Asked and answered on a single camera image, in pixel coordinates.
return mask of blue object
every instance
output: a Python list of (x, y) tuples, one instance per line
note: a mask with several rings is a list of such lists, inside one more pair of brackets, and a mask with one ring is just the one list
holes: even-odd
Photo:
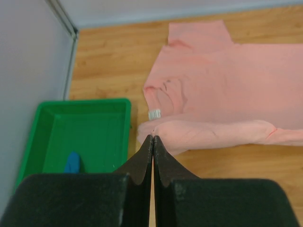
[(64, 173), (67, 174), (77, 174), (80, 172), (80, 156), (72, 152), (68, 158), (64, 169)]

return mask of pink cloth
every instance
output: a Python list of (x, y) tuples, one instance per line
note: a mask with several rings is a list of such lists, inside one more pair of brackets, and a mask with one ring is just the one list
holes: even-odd
[(303, 145), (303, 44), (234, 44), (222, 21), (173, 23), (144, 85), (138, 140), (173, 155), (240, 144)]

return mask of white tag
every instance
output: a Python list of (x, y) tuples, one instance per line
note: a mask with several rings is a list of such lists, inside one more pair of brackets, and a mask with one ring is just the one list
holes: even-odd
[(148, 112), (148, 119), (150, 119), (150, 121), (157, 118), (161, 118), (161, 110), (157, 109)]

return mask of wooden table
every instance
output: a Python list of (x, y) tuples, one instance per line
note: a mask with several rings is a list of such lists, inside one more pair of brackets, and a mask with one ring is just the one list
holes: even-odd
[[(168, 24), (223, 19), (237, 43), (303, 43), (303, 6), (263, 9), (80, 31), (71, 99), (127, 97), (132, 102), (129, 156), (140, 147), (137, 126), (148, 120), (143, 84), (163, 45)], [(286, 191), (303, 225), (303, 148), (244, 145), (192, 150), (176, 157), (204, 178), (269, 178)], [(150, 226), (155, 226), (153, 185)]]

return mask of white wall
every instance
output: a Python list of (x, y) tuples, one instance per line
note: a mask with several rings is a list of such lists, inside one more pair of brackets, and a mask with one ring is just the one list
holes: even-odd
[(287, 4), (303, 0), (59, 0), (77, 27), (141, 22)]
[(44, 0), (0, 0), (0, 216), (37, 105), (63, 99), (72, 46)]

